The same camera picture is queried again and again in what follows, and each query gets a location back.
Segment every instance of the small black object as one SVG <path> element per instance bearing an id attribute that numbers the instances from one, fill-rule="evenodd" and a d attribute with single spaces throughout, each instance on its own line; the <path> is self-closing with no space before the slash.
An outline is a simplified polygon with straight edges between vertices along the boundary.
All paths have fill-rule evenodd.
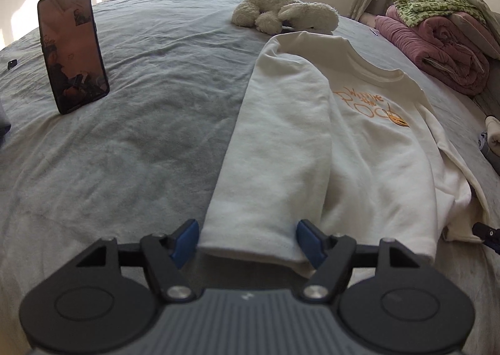
<path id="1" fill-rule="evenodd" d="M 72 14 L 70 20 L 58 12 L 58 4 L 63 2 L 68 2 L 65 10 Z M 108 95 L 91 0 L 40 0 L 37 13 L 43 59 L 57 110 L 69 114 Z M 92 32 L 79 35 L 82 29 Z M 87 73 L 69 77 L 69 71 Z"/>
<path id="2" fill-rule="evenodd" d="M 11 61 L 9 61 L 7 63 L 7 70 L 11 70 L 13 67 L 16 67 L 18 64 L 18 60 L 17 59 L 12 59 Z"/>
<path id="3" fill-rule="evenodd" d="M 483 240 L 483 244 L 500 255 L 500 229 L 494 229 L 483 223 L 475 223 L 472 233 Z"/>
<path id="4" fill-rule="evenodd" d="M 471 300 L 398 241 L 357 245 L 307 220 L 297 241 L 317 271 L 299 294 L 211 288 L 197 297 L 178 269 L 198 232 L 189 220 L 138 244 L 91 245 L 22 301 L 32 355 L 459 354 L 472 329 Z M 143 267 L 150 290 L 120 266 Z M 353 268 L 368 267 L 375 276 L 347 288 Z"/>

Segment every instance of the phone screen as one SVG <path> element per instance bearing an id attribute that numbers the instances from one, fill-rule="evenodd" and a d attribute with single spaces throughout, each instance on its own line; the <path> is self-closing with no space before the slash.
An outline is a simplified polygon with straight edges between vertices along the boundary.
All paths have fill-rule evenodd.
<path id="1" fill-rule="evenodd" d="M 61 114 L 109 93 L 91 0 L 40 0 L 43 57 Z"/>

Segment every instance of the white plush toy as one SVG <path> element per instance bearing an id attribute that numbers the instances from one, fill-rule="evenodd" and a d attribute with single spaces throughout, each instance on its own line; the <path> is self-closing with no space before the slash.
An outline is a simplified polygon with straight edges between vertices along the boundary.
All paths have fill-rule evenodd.
<path id="1" fill-rule="evenodd" d="M 299 0 L 243 0 L 231 21 L 239 27 L 253 27 L 269 35 L 279 34 L 283 25 L 296 31 L 332 34 L 338 26 L 338 13 L 321 2 Z"/>

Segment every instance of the bed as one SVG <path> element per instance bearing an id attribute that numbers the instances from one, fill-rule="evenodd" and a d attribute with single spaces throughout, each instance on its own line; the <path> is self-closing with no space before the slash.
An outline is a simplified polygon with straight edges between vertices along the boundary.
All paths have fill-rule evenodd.
<path id="1" fill-rule="evenodd" d="M 28 350 L 22 297 L 103 236 L 119 243 L 203 219 L 253 64 L 269 39 L 230 23 L 242 0 L 109 0 L 94 7 L 111 92 L 57 112 L 38 30 L 0 51 L 0 96 L 12 123 L 0 146 L 0 331 L 8 353 Z M 500 228 L 500 178 L 477 146 L 484 114 L 416 68 L 370 28 L 341 18 L 334 32 L 372 64 L 404 70 L 424 90 L 486 194 Z M 439 242 L 435 266 L 472 299 L 464 350 L 500 352 L 500 258 L 480 244 Z M 184 267 L 195 289 L 296 289 L 278 265 L 197 253 Z M 140 272 L 126 275 L 141 279 Z"/>

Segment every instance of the folded clothes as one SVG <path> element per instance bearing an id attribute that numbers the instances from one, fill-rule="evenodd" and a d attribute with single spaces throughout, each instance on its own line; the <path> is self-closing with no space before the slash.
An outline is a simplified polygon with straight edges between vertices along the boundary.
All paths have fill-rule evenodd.
<path id="1" fill-rule="evenodd" d="M 394 7 L 389 7 L 387 14 L 375 17 L 375 28 L 419 69 L 467 96 L 484 90 L 488 60 L 450 20 L 430 17 L 410 28 Z"/>
<path id="2" fill-rule="evenodd" d="M 486 20 L 485 26 L 489 28 L 496 41 L 500 44 L 500 21 L 498 20 L 497 14 L 490 10 L 488 4 L 484 0 L 465 1 L 469 2 L 469 4 L 473 5 L 481 12 L 482 16 Z"/>
<path id="3" fill-rule="evenodd" d="M 0 138 L 4 136 L 11 129 L 11 122 L 8 120 L 7 114 L 2 107 L 2 102 L 0 102 Z"/>
<path id="4" fill-rule="evenodd" d="M 493 153 L 493 151 L 490 149 L 488 145 L 488 133 L 486 131 L 483 131 L 479 135 L 479 149 L 481 150 L 481 153 L 484 155 L 484 157 L 491 164 L 491 166 L 493 166 L 495 172 L 497 172 L 498 175 L 500 175 L 500 156 Z"/>
<path id="5" fill-rule="evenodd" d="M 488 116 L 484 123 L 488 133 L 488 146 L 496 155 L 500 156 L 500 121 L 494 116 Z"/>
<path id="6" fill-rule="evenodd" d="M 464 11 L 486 26 L 484 16 L 467 0 L 392 0 L 399 15 L 408 27 L 415 27 L 433 16 L 447 16 Z"/>
<path id="7" fill-rule="evenodd" d="M 484 201 L 408 75 L 375 67 L 341 37 L 277 35 L 256 61 L 198 248 L 309 276 L 295 238 L 305 218 L 434 258 L 444 226 L 447 240 L 479 242 L 471 227 L 488 212 L 472 206 L 468 181 Z"/>

